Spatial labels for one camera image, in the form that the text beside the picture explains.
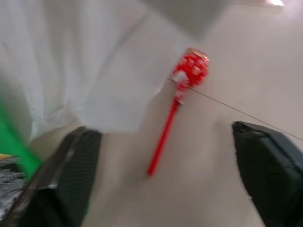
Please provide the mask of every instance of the floor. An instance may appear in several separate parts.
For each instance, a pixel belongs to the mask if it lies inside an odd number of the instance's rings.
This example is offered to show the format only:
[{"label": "floor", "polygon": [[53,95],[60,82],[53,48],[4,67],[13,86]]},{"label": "floor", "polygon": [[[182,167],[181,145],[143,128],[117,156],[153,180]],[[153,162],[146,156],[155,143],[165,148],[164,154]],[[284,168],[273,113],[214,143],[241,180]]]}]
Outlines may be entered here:
[{"label": "floor", "polygon": [[[106,134],[84,227],[262,227],[235,163],[231,123],[265,125],[247,113],[190,90],[179,111],[159,169],[150,161],[175,91],[167,79],[137,133]],[[46,158],[77,124],[45,135],[32,148]],[[300,148],[303,141],[286,135]]]},{"label": "floor", "polygon": [[[232,7],[212,27],[197,46],[209,54],[211,73],[187,93],[153,178],[146,168],[174,82],[166,80],[137,132],[105,134],[84,227],[264,226],[239,176],[231,124],[282,131],[303,150],[303,4],[293,3],[283,13]],[[47,158],[77,126],[48,133],[31,147]]]}]

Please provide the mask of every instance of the green fabric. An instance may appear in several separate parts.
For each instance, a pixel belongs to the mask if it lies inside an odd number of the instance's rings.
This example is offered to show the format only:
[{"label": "green fabric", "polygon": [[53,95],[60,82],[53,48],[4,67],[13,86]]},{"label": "green fabric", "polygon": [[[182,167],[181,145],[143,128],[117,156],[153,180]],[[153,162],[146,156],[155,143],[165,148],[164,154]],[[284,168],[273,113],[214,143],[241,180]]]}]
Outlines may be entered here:
[{"label": "green fabric", "polygon": [[3,106],[0,105],[0,154],[20,157],[18,167],[30,180],[39,166],[41,160],[32,153],[19,139],[18,134],[10,123]]}]

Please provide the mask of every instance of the white cloth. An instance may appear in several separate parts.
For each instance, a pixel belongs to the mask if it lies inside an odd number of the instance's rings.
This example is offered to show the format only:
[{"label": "white cloth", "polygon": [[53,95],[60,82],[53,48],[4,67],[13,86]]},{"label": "white cloth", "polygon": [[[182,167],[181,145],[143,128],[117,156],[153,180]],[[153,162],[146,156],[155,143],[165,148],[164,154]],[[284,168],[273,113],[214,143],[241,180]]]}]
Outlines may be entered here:
[{"label": "white cloth", "polygon": [[132,131],[190,39],[134,0],[1,0],[0,100],[23,139]]}]

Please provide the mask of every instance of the red lollipop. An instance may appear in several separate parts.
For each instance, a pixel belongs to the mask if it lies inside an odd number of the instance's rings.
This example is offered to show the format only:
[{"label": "red lollipop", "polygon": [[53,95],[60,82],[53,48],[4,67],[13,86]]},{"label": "red lollipop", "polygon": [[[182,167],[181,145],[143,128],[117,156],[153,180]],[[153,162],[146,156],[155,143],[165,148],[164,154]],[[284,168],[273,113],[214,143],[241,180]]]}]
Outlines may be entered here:
[{"label": "red lollipop", "polygon": [[208,61],[209,59],[206,54],[195,49],[188,49],[179,64],[175,67],[172,79],[177,82],[177,91],[162,136],[148,168],[149,176],[152,176],[156,170],[169,129],[178,107],[182,104],[185,91],[203,82],[208,74]]}]

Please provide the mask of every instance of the lollipop stick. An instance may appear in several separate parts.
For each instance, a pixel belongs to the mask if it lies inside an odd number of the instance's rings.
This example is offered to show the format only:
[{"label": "lollipop stick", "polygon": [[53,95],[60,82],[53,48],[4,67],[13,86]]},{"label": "lollipop stick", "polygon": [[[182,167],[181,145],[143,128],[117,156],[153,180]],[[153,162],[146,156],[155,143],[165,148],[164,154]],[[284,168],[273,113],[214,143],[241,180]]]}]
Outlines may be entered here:
[{"label": "lollipop stick", "polygon": [[147,174],[149,176],[153,176],[153,174],[155,173],[155,170],[156,170],[157,165],[158,165],[159,160],[160,160],[160,156],[161,156],[162,151],[163,151],[163,147],[165,145],[165,141],[166,141],[167,135],[169,133],[169,130],[170,130],[171,125],[172,125],[172,122],[173,122],[174,117],[176,115],[178,106],[179,106],[179,101],[177,99],[174,99],[173,104],[172,104],[172,106],[170,108],[169,116],[168,116],[168,118],[166,120],[166,124],[165,124],[164,130],[163,130],[162,135],[160,137],[160,140],[158,142],[158,145],[157,145],[157,148],[155,150],[153,159],[152,159],[152,161],[150,163],[150,166],[148,168]]}]

